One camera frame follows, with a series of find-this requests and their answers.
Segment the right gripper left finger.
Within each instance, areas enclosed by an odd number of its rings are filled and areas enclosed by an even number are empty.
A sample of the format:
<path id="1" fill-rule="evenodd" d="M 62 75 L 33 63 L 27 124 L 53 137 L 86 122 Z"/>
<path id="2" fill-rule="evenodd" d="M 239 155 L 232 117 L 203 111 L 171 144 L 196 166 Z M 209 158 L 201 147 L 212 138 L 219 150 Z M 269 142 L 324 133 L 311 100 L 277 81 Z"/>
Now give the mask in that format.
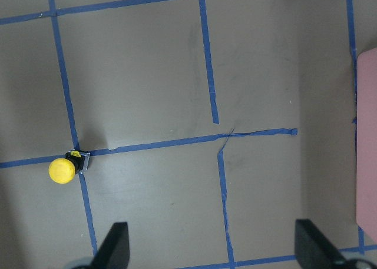
<path id="1" fill-rule="evenodd" d="M 130 241 L 127 222 L 115 222 L 100 249 L 90 263 L 90 268 L 127 268 L 130 262 Z"/>

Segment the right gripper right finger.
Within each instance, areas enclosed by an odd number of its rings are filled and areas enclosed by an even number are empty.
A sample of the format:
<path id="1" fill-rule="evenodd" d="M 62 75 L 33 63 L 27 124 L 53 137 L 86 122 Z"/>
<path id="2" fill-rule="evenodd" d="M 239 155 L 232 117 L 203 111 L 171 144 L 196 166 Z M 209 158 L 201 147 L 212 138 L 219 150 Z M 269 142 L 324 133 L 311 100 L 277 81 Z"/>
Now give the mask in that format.
<path id="1" fill-rule="evenodd" d="M 295 221 L 295 257 L 301 268 L 346 268 L 347 259 L 309 219 Z"/>

